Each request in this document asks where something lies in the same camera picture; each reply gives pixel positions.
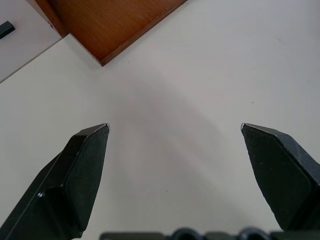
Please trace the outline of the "brown wooden board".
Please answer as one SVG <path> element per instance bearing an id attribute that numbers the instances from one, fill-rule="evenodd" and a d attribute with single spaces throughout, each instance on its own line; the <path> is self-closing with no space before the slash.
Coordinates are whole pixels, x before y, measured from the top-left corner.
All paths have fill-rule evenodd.
<path id="1" fill-rule="evenodd" d="M 187 0 L 26 0 L 62 37 L 106 65 Z"/>

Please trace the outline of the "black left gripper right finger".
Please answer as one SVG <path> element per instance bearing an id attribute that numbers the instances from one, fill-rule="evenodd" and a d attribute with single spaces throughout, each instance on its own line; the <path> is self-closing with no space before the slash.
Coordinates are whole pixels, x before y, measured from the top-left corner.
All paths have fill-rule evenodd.
<path id="1" fill-rule="evenodd" d="M 280 228 L 320 231 L 320 164 L 290 135 L 241 126 L 256 182 Z"/>

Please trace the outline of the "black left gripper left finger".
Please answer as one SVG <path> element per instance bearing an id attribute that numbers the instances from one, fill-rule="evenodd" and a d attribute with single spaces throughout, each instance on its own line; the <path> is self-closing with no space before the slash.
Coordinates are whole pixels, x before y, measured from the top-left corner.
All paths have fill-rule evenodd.
<path id="1" fill-rule="evenodd" d="M 73 135 L 22 195 L 0 227 L 0 240 L 81 238 L 100 186 L 109 132 L 104 123 Z"/>

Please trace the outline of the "dark green metal bar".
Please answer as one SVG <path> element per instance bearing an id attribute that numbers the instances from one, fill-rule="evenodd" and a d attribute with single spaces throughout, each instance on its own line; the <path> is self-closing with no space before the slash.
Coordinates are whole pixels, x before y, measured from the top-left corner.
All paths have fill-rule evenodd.
<path id="1" fill-rule="evenodd" d="M 15 27 L 9 21 L 0 25 L 0 39 L 3 39 L 15 30 Z"/>

